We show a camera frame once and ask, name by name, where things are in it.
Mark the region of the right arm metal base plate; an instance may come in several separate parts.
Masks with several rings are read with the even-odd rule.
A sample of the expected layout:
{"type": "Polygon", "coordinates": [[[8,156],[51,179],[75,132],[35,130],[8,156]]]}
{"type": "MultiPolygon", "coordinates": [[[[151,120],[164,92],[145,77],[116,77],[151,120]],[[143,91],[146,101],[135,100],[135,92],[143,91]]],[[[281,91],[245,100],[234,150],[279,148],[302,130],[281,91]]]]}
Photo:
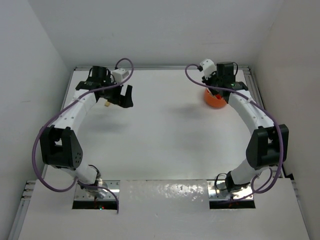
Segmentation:
{"type": "Polygon", "coordinates": [[[253,201],[253,191],[251,185],[248,184],[245,187],[241,187],[238,190],[233,190],[228,192],[226,190],[225,180],[218,179],[217,181],[208,180],[207,181],[208,196],[210,201],[231,201],[231,200],[241,200],[241,201],[253,201]]]}

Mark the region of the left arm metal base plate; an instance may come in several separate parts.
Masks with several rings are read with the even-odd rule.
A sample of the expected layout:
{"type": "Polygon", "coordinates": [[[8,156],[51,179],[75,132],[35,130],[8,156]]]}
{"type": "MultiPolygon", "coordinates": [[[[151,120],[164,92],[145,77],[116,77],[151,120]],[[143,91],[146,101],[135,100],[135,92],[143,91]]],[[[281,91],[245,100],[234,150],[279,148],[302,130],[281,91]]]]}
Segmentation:
{"type": "Polygon", "coordinates": [[[109,192],[111,191],[116,197],[120,193],[120,182],[115,180],[101,180],[98,183],[100,188],[96,186],[85,187],[79,184],[75,188],[75,201],[114,201],[115,197],[109,192]]]}

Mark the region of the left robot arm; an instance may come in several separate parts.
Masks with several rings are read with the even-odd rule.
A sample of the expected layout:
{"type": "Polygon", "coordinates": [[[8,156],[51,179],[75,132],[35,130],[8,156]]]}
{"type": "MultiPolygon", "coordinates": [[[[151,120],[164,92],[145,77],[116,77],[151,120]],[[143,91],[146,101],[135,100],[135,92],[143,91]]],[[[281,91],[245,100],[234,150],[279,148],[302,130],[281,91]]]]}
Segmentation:
{"type": "Polygon", "coordinates": [[[68,173],[84,187],[97,186],[101,174],[85,162],[77,133],[99,99],[121,108],[133,107],[133,87],[128,85],[125,94],[121,94],[123,84],[131,74],[119,67],[109,70],[103,66],[93,66],[90,69],[87,79],[75,87],[64,111],[44,127],[39,137],[42,160],[46,165],[68,173]]]}

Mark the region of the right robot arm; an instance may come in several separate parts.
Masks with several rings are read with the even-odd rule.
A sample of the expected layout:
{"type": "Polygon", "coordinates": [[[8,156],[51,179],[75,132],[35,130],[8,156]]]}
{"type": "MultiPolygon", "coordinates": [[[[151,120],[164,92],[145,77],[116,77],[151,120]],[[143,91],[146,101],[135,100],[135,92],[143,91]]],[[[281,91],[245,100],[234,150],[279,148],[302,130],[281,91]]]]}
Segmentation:
{"type": "Polygon", "coordinates": [[[268,167],[275,166],[280,158],[286,159],[289,129],[285,124],[276,128],[272,119],[255,106],[246,84],[236,80],[233,62],[215,64],[205,59],[199,70],[203,72],[202,82],[210,93],[221,97],[236,110],[251,134],[245,160],[229,171],[224,181],[226,190],[235,192],[246,187],[268,167]]]}

